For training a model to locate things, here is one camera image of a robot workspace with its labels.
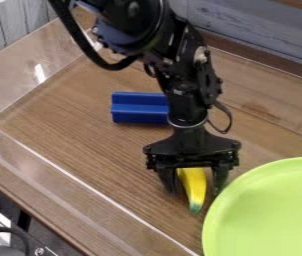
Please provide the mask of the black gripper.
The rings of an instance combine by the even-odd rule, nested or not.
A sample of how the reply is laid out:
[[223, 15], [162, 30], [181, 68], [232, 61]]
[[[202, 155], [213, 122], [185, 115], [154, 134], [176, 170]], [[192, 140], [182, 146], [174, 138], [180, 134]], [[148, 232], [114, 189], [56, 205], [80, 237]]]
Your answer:
[[142, 148], [145, 166], [157, 170], [157, 176], [168, 193], [174, 194], [176, 170], [180, 167], [213, 167], [213, 194], [217, 195], [228, 179], [229, 169], [239, 165], [236, 140], [210, 134], [202, 126], [173, 129], [173, 134]]

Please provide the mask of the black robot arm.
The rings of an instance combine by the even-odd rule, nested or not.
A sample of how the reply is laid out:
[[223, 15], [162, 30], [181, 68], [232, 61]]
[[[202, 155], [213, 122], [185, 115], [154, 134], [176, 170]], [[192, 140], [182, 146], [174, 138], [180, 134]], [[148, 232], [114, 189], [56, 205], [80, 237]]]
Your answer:
[[146, 168], [157, 173], [168, 191], [174, 190], [178, 168], [208, 167], [213, 189], [221, 191], [229, 171], [239, 165], [240, 143], [210, 134], [208, 110], [217, 101], [223, 80], [217, 77], [204, 39], [169, 6], [168, 0], [74, 0], [96, 14], [98, 43], [122, 59], [109, 63], [93, 49], [64, 0], [46, 0], [84, 55], [102, 69], [120, 71], [133, 62], [157, 81], [168, 103], [172, 135], [146, 145]]

